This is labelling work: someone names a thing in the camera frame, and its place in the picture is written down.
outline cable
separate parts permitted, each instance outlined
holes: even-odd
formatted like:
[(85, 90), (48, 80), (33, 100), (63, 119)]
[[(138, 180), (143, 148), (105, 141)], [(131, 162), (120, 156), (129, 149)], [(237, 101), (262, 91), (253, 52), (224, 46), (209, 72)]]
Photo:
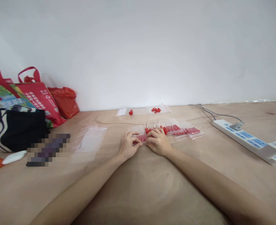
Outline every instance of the cable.
[(216, 120), (216, 117), (214, 116), (214, 114), (213, 114), (213, 113), (211, 113), (211, 112), (209, 112), (209, 111), (205, 110), (203, 107), (201, 107), (201, 109), (202, 109), (203, 111), (207, 112), (207, 113), (210, 113), (210, 114), (213, 116), (214, 120)]
[(207, 108), (204, 108), (201, 104), (200, 104), (200, 105), (194, 105), (194, 106), (198, 106), (198, 107), (202, 108), (204, 111), (210, 113), (210, 114), (213, 116), (214, 120), (216, 120), (216, 117), (215, 117), (212, 113), (214, 113), (214, 114), (216, 114), (216, 115), (220, 115), (220, 116), (233, 117), (233, 118), (235, 118), (235, 119), (237, 119), (237, 120), (240, 120), (241, 123), (244, 123), (243, 120), (239, 119), (238, 117), (234, 117), (234, 116), (231, 116), (231, 115), (225, 115), (225, 114), (215, 113), (215, 112), (213, 112), (213, 111), (211, 111), (211, 110), (209, 110), (209, 109), (207, 109)]

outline power strip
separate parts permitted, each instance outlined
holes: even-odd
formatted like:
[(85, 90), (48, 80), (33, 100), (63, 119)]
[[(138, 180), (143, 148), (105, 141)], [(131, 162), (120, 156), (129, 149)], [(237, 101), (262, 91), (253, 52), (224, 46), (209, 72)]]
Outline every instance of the power strip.
[(235, 131), (226, 120), (214, 120), (212, 125), (269, 164), (276, 165), (276, 142), (267, 144), (244, 130)]

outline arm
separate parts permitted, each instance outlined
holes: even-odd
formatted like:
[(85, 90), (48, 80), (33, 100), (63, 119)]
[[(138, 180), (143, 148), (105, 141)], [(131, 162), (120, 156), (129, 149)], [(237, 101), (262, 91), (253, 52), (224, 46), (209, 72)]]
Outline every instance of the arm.
[(127, 132), (121, 139), (117, 156), (109, 159), (92, 172), (71, 184), (66, 190), (50, 202), (31, 222), (30, 225), (69, 225), (91, 202), (97, 192), (110, 178), (114, 171), (132, 157), (143, 144), (132, 137), (135, 132)]
[(148, 133), (146, 145), (177, 165), (235, 224), (276, 224), (268, 208), (232, 180), (170, 146), (162, 129)]

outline plywood surface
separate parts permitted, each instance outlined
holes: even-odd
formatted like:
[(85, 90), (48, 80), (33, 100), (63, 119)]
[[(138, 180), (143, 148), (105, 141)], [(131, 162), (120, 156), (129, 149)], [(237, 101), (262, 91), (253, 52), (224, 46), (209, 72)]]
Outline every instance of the plywood surface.
[[(276, 102), (207, 105), (245, 121), (244, 130), (265, 142), (276, 141)], [(171, 113), (116, 117), (117, 110), (80, 112), (52, 133), (70, 133), (70, 145), (84, 126), (108, 127), (94, 162), (26, 167), (26, 158), (0, 169), (0, 224), (29, 224), (60, 192), (118, 152), (121, 136), (142, 120), (183, 118), (206, 135), (172, 146), (200, 159), (276, 211), (276, 166), (271, 166), (211, 125), (193, 106)], [(231, 123), (234, 118), (218, 117)], [(120, 166), (74, 224), (228, 224), (228, 220), (169, 160), (146, 146)]]

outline zebra print bag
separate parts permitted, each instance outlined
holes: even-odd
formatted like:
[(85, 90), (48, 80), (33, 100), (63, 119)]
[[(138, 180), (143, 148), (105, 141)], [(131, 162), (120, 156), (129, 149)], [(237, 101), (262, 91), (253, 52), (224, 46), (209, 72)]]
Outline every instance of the zebra print bag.
[(21, 106), (0, 109), (0, 151), (18, 152), (39, 143), (49, 134), (44, 110), (32, 109), (19, 112)]

